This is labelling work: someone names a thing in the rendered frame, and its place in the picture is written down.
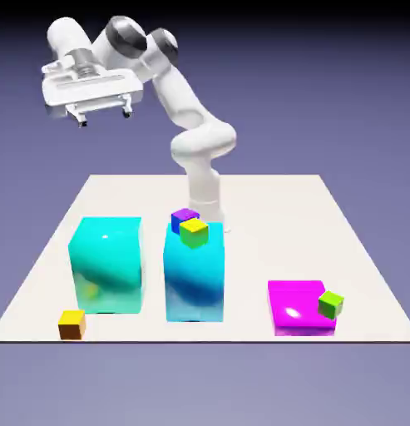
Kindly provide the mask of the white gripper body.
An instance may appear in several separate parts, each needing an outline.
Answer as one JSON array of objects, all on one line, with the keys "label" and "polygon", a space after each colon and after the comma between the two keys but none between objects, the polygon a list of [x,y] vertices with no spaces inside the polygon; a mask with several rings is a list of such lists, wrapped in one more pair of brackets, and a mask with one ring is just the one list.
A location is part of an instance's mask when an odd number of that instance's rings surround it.
[{"label": "white gripper body", "polygon": [[78,77],[74,71],[54,72],[42,81],[42,94],[49,113],[67,116],[65,105],[82,102],[85,113],[120,107],[117,98],[131,94],[131,105],[142,99],[143,84],[128,69],[103,70],[98,75]]}]

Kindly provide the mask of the small purple cube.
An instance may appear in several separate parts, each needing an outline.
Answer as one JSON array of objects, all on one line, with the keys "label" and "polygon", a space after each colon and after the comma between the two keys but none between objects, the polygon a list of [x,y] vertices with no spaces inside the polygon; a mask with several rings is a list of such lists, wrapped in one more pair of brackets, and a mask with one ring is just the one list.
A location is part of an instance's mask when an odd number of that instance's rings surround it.
[{"label": "small purple cube", "polygon": [[190,219],[199,219],[200,214],[189,208],[182,208],[171,214],[171,230],[177,235],[180,234],[180,224]]}]

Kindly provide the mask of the small yellow-green cube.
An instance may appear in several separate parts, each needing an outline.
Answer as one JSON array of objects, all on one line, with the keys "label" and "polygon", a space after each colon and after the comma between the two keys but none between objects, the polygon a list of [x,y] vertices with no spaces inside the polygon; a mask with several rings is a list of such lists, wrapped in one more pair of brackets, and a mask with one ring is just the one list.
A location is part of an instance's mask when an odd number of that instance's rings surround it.
[{"label": "small yellow-green cube", "polygon": [[205,245],[209,240],[209,226],[198,218],[180,223],[180,240],[191,249]]}]

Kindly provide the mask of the small yellow cube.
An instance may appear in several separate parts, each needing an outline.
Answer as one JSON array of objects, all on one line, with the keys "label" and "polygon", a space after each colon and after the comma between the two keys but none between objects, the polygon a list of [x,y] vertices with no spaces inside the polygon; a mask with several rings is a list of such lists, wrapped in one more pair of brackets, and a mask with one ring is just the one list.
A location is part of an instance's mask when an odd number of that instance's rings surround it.
[{"label": "small yellow cube", "polygon": [[58,321],[61,340],[81,340],[86,330],[84,310],[64,310]]}]

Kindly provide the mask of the small green cube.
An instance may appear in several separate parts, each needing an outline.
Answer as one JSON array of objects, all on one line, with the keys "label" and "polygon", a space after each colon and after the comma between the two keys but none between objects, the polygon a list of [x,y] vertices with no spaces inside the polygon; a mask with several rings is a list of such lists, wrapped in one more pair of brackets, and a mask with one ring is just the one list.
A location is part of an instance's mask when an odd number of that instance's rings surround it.
[{"label": "small green cube", "polygon": [[326,318],[335,320],[342,311],[343,302],[342,295],[327,290],[319,297],[318,312]]}]

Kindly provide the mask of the large turquoise box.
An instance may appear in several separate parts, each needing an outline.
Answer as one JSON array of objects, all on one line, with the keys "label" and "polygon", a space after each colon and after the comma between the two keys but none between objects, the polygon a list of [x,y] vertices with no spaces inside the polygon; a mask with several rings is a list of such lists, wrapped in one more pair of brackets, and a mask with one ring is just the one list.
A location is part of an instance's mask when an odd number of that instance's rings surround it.
[{"label": "large turquoise box", "polygon": [[138,314],[141,218],[85,216],[68,244],[77,304],[88,314]]}]

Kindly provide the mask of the large cyan blue box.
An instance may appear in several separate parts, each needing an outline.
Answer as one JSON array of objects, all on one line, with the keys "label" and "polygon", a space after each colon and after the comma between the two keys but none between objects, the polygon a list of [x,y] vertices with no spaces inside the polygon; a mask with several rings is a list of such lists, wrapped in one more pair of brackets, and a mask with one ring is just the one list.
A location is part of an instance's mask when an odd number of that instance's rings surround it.
[{"label": "large cyan blue box", "polygon": [[167,227],[163,252],[165,313],[169,322],[221,322],[224,318],[223,225],[209,223],[209,240],[191,249]]}]

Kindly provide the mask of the large magenta box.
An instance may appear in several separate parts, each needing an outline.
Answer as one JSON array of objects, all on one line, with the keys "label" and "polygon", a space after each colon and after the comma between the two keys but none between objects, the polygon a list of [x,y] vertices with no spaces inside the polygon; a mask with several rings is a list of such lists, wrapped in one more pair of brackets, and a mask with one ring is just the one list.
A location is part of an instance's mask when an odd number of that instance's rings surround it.
[{"label": "large magenta box", "polygon": [[269,307],[276,336],[332,335],[336,320],[319,313],[320,280],[269,280]]}]

